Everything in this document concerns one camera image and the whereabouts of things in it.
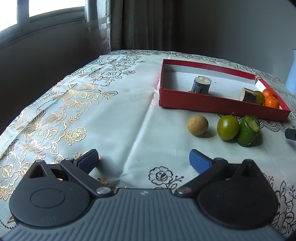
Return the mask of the green cucumber piece cut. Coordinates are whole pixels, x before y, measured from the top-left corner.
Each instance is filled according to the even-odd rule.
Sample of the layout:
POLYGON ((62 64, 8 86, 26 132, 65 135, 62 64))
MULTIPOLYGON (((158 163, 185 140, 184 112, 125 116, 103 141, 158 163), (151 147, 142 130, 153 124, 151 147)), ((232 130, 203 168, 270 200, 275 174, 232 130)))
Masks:
POLYGON ((255 116, 246 115, 243 117, 236 141, 243 147, 249 147, 259 135, 259 120, 255 116))

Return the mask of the dark sugarcane piece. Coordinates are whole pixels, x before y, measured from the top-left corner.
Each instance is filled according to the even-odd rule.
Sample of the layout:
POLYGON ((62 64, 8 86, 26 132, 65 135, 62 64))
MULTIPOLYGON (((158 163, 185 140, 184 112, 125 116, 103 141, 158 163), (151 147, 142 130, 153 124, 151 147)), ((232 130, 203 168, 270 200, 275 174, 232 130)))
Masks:
POLYGON ((198 94, 208 94, 212 80, 205 76, 198 76, 194 79, 191 91, 198 94))
POLYGON ((239 100, 249 103, 256 103, 257 102, 257 93, 253 90, 243 88, 239 95, 239 100))

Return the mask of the orange mandarin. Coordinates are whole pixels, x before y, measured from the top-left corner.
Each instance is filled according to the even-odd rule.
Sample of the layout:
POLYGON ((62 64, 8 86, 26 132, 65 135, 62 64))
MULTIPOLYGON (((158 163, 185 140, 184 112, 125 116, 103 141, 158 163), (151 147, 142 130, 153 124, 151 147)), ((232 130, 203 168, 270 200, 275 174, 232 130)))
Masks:
POLYGON ((275 97, 275 92, 272 89, 268 89, 268 88, 263 90, 262 94, 264 95, 265 98, 267 98, 269 96, 275 97))
POLYGON ((267 96, 265 98, 264 106, 279 109, 280 103, 279 103, 278 99, 275 98, 274 96, 267 96))

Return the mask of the green tomato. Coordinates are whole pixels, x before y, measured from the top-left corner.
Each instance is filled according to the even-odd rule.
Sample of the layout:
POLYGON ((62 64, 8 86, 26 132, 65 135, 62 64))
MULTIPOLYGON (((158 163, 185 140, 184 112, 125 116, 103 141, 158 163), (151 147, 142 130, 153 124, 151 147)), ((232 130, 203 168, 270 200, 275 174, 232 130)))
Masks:
POLYGON ((225 115, 217 123, 217 133, 223 141, 233 139, 239 131, 239 122, 232 115, 225 115))
POLYGON ((265 102, 264 94, 259 90, 256 90, 255 94, 256 94, 256 104, 263 105, 265 102))

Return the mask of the window with grey frame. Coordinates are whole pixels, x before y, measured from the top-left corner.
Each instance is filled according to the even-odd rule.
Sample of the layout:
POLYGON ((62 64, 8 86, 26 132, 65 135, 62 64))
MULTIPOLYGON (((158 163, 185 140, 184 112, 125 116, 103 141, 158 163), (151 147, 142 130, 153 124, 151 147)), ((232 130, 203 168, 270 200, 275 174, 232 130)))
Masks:
POLYGON ((45 28, 84 19, 85 1, 1 1, 1 48, 45 28))

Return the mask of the floral white tablecloth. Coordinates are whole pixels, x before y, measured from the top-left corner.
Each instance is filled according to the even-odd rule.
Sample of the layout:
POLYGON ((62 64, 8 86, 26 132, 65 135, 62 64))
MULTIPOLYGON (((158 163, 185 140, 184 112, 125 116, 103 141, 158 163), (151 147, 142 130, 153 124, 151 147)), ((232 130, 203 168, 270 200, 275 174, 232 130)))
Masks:
POLYGON ((58 163, 90 149, 102 157, 92 176, 118 188, 176 189, 197 176, 189 152, 231 163, 253 159, 279 200, 274 228, 286 237, 295 231, 295 96, 273 75, 228 60, 168 51, 122 50, 100 56, 66 76, 24 108, 1 134, 1 234, 15 222, 9 200, 31 164, 58 163), (164 59, 207 63, 260 76, 290 108, 286 123, 262 120, 258 143, 244 148, 215 133, 220 115, 206 113, 204 138, 187 129, 192 111, 159 106, 164 59))

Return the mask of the brown patterned curtain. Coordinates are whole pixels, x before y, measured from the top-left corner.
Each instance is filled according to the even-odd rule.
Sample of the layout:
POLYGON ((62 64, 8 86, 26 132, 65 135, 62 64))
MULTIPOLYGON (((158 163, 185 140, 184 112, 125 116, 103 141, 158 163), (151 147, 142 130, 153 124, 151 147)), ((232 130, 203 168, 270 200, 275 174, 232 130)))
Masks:
POLYGON ((180 51, 183 1, 86 1, 90 57, 114 50, 180 51))

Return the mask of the red shallow cardboard box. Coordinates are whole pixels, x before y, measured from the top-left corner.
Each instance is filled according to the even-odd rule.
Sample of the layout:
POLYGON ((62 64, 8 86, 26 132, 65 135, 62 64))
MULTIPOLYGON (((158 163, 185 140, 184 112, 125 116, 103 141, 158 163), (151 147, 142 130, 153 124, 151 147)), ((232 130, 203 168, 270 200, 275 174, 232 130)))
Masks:
POLYGON ((257 104, 256 93, 270 89, 262 77, 227 67, 185 60, 164 59, 159 105, 200 112, 253 115, 285 122, 291 111, 279 95, 279 108, 257 104))

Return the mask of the light blue electric kettle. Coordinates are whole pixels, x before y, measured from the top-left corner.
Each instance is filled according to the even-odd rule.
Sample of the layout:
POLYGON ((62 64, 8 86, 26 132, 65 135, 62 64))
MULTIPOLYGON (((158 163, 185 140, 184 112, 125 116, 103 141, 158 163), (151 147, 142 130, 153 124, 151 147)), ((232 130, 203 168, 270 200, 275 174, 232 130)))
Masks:
POLYGON ((293 62, 285 83, 285 87, 293 95, 296 94, 296 49, 293 49, 293 62))

